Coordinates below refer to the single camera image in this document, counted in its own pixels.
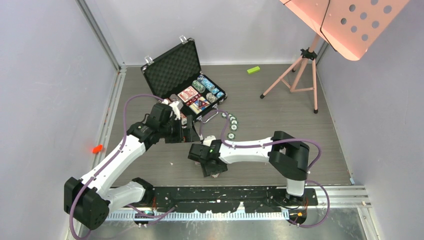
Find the red playing card box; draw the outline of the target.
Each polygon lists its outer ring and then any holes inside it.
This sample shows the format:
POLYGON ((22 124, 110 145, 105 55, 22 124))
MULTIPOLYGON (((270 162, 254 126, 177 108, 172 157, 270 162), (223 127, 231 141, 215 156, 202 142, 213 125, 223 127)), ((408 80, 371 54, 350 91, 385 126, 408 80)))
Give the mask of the red playing card box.
POLYGON ((186 89, 184 89, 183 91, 181 91, 180 93, 178 93, 177 96, 184 103, 186 103, 198 94, 199 94, 199 92, 193 86, 189 86, 186 89))

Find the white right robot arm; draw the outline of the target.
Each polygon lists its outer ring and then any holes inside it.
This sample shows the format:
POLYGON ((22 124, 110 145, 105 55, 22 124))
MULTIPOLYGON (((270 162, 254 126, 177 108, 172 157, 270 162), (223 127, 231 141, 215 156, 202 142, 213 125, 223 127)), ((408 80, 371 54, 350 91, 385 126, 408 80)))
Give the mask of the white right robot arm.
POLYGON ((286 178, 285 198, 291 205, 299 205, 306 197, 310 147, 284 131, 272 137, 252 141, 204 140, 192 144, 188 159, 200 163, 204 177, 219 175, 228 165, 244 162, 271 164, 286 178))

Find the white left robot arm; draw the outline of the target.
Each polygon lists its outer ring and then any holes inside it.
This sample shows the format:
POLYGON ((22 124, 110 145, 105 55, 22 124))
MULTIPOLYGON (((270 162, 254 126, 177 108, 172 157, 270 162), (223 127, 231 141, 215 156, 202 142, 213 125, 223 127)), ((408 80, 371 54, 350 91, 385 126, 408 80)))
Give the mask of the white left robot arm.
POLYGON ((116 148, 94 169, 79 179, 70 177, 64 184, 64 210, 89 230, 95 230, 109 213, 138 203, 148 207, 155 197, 152 184, 139 177, 126 185, 112 184, 132 162, 141 157, 159 140, 167 144, 199 141, 194 119, 186 116, 183 124, 176 103, 156 103, 143 121, 132 124, 116 148))

